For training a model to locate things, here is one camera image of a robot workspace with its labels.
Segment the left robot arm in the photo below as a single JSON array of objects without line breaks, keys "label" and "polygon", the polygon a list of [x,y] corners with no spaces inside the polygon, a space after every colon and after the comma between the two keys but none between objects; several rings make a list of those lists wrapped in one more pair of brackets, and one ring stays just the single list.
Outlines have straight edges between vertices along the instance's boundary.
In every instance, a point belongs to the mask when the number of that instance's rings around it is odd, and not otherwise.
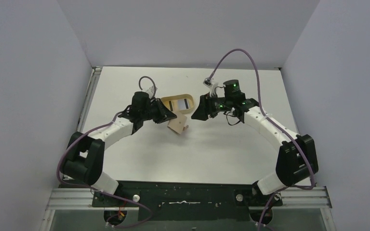
[{"label": "left robot arm", "polygon": [[161,124],[177,116],[159,98],[143,91],[136,92],[132,102],[104,125],[85,133],[75,132],[57,166],[57,174],[64,174],[94,190],[105,193],[110,206],[123,202],[119,183],[103,171],[105,150],[121,139],[136,133],[144,122]]}]

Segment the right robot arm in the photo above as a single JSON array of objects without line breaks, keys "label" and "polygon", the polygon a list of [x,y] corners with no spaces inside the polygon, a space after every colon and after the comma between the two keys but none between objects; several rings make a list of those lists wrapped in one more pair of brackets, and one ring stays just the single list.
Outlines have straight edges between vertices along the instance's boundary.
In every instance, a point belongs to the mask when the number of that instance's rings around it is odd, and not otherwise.
[{"label": "right robot arm", "polygon": [[318,172],[315,142],[309,135],[299,135],[289,130],[270,114],[261,110],[253,98],[246,98],[240,90],[239,81],[223,83],[224,97],[218,97],[217,83],[204,80],[210,92],[201,95],[192,119],[206,121],[220,112],[231,114],[243,124],[251,126],[277,151],[275,170],[253,184],[251,198],[257,205],[265,205],[271,194],[314,176]]}]

